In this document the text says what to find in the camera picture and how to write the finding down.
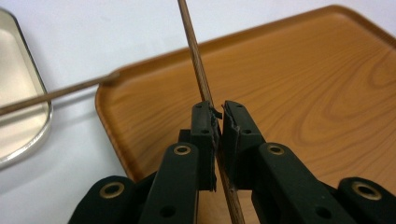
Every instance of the rod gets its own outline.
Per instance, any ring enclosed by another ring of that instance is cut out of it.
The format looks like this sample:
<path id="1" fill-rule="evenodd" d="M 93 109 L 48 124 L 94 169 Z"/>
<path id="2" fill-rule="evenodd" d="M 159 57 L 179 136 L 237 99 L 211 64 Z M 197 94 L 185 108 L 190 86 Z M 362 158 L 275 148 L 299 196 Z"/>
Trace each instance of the rod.
<path id="1" fill-rule="evenodd" d="M 195 38 L 194 29 L 192 28 L 190 13 L 187 8 L 186 1 L 178 0 L 178 6 L 180 8 L 181 19 L 183 20 L 187 41 L 189 42 L 190 54 L 199 86 L 199 92 L 201 93 L 201 99 L 203 101 L 209 101 L 209 104 L 213 107 L 212 94 L 210 93 L 209 85 L 207 84 L 204 66 L 202 65 L 201 55 L 198 50 L 198 44 Z"/>
<path id="2" fill-rule="evenodd" d="M 201 98 L 203 101 L 209 101 L 209 104 L 214 107 L 212 95 L 210 94 L 209 85 L 207 84 L 204 66 L 202 64 L 201 56 L 198 50 L 198 45 L 195 38 L 194 30 L 192 28 L 190 13 L 187 8 L 186 1 L 178 0 L 178 6 L 180 8 L 181 18 L 183 20 L 187 41 L 189 42 L 192 63 L 194 65 L 195 76 L 198 81 Z M 224 169 L 224 155 L 222 151 L 218 152 L 217 161 L 231 221 L 233 224 L 244 224 L 245 220 L 242 213 L 241 204 L 239 203 L 237 191 L 231 188 L 230 181 Z"/>
<path id="3" fill-rule="evenodd" d="M 103 82 L 107 82 L 107 81 L 109 81 L 113 78 L 119 77 L 119 76 L 120 76 L 119 72 L 114 72 L 114 73 L 111 73 L 110 75 L 107 75 L 104 77 L 99 77 L 96 79 L 85 81 L 85 82 L 79 83 L 77 85 L 73 85 L 73 86 L 70 86 L 70 87 L 67 87 L 67 88 L 64 88 L 61 90 L 49 92 L 49 93 L 46 93 L 43 95 L 39 95 L 37 97 L 32 97 L 32 98 L 17 102 L 16 104 L 13 104 L 13 105 L 6 105 L 6 106 L 0 108 L 0 116 L 15 112 L 17 110 L 24 109 L 24 108 L 32 106 L 32 105 L 49 102 L 52 99 L 70 94 L 75 91 L 80 91 L 80 90 L 89 88 L 91 86 L 94 86 L 94 85 L 97 85 L 97 84 L 100 84 Z"/>

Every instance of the white background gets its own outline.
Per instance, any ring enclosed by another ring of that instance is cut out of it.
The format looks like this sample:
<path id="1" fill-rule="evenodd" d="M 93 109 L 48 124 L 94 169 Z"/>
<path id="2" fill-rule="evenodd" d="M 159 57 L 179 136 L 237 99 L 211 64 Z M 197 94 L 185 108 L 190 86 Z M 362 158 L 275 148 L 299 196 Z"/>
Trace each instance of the white background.
<path id="1" fill-rule="evenodd" d="M 394 0 L 187 4 L 198 42 L 334 4 L 396 36 Z M 48 91 L 187 47 L 177 0 L 0 0 L 0 7 L 17 18 Z M 44 146 L 0 170 L 0 223 L 66 223 L 93 183 L 125 175 L 96 114 L 96 88 L 54 100 Z"/>

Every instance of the brown stick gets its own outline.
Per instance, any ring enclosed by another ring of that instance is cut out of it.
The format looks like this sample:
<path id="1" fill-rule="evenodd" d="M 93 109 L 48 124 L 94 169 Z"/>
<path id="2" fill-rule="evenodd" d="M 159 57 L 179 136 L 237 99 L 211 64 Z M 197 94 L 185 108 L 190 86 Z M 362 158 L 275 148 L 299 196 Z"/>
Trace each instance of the brown stick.
<path id="1" fill-rule="evenodd" d="M 184 24 L 184 30 L 186 32 L 187 40 L 190 46 L 190 53 L 192 63 L 194 65 L 195 76 L 198 81 L 201 98 L 203 101 L 209 101 L 210 105 L 213 106 L 212 95 L 210 94 L 209 85 L 207 84 L 204 66 L 202 65 L 201 56 L 198 50 L 197 41 L 195 39 L 194 30 L 192 28 L 189 10 L 187 9 L 185 0 L 178 0 L 178 6 L 180 8 L 181 18 Z M 228 210 L 230 212 L 231 221 L 233 224 L 244 224 L 244 216 L 239 203 L 238 194 L 236 190 L 233 190 L 230 186 L 230 181 L 224 169 L 223 152 L 218 152 L 218 165 L 221 182 L 224 188 L 225 198 L 227 200 Z"/>
<path id="2" fill-rule="evenodd" d="M 113 78 L 116 78 L 116 77 L 119 77 L 119 76 L 120 76 L 120 73 L 114 72 L 114 73 L 112 73 L 112 74 L 110 74 L 108 76 L 105 76 L 105 77 L 99 77 L 99 78 L 96 78 L 96 79 L 93 79 L 93 80 L 89 80 L 89 81 L 85 81 L 85 82 L 79 83 L 77 85 L 74 85 L 74 86 L 71 86 L 71 87 L 67 87 L 67 88 L 64 88 L 64 89 L 61 89 L 61 90 L 58 90 L 58 91 L 53 91 L 53 92 L 50 92 L 50 93 L 46 93 L 44 95 L 40 95 L 40 96 L 37 96 L 37 97 L 32 97 L 30 99 L 17 102 L 16 104 L 13 104 L 13 105 L 6 105 L 6 106 L 0 108 L 0 116 L 12 113 L 12 112 L 20 110 L 20 109 L 24 109 L 24 108 L 29 107 L 31 105 L 37 105 L 37 104 L 40 104 L 40 103 L 48 102 L 48 101 L 50 101 L 52 99 L 64 96 L 66 94 L 69 94 L 69 93 L 72 93 L 72 92 L 75 92 L 75 91 L 80 91 L 82 89 L 97 85 L 97 84 L 102 83 L 102 82 L 109 81 L 109 80 L 111 80 Z"/>

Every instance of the wood grain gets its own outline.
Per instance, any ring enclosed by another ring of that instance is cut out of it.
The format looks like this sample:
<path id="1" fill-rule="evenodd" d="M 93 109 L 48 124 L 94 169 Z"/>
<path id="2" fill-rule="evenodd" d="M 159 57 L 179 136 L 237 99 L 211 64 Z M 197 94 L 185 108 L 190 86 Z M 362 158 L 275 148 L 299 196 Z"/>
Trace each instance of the wood grain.
<path id="1" fill-rule="evenodd" d="M 396 41 L 326 7 L 200 46 L 214 102 L 246 106 L 267 141 L 290 147 L 321 181 L 374 180 L 396 194 Z M 127 175 L 155 171 L 200 102 L 186 49 L 120 70 L 96 107 Z M 230 223 L 222 193 L 201 192 L 200 223 Z M 257 223 L 239 192 L 246 223 Z"/>

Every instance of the metal ring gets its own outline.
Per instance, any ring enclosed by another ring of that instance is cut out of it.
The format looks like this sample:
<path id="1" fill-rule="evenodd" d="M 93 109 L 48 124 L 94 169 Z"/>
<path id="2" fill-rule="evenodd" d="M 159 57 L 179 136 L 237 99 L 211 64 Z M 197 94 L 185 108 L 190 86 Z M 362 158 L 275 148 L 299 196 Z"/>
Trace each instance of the metal ring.
<path id="1" fill-rule="evenodd" d="M 368 200 L 378 201 L 382 198 L 381 193 L 377 189 L 363 182 L 360 181 L 353 182 L 352 188 L 355 191 L 355 193 L 359 194 L 361 197 L 366 198 Z"/>
<path id="2" fill-rule="evenodd" d="M 285 153 L 285 150 L 282 147 L 275 146 L 275 145 L 269 145 L 267 147 L 268 151 L 271 152 L 272 154 L 275 154 L 277 156 L 282 155 Z"/>
<path id="3" fill-rule="evenodd" d="M 179 156 L 184 156 L 191 152 L 191 148 L 187 146 L 178 146 L 175 147 L 174 152 Z"/>
<path id="4" fill-rule="evenodd" d="M 99 194 L 102 198 L 112 199 L 122 194 L 124 189 L 125 186 L 121 182 L 111 182 L 104 185 L 100 189 Z"/>

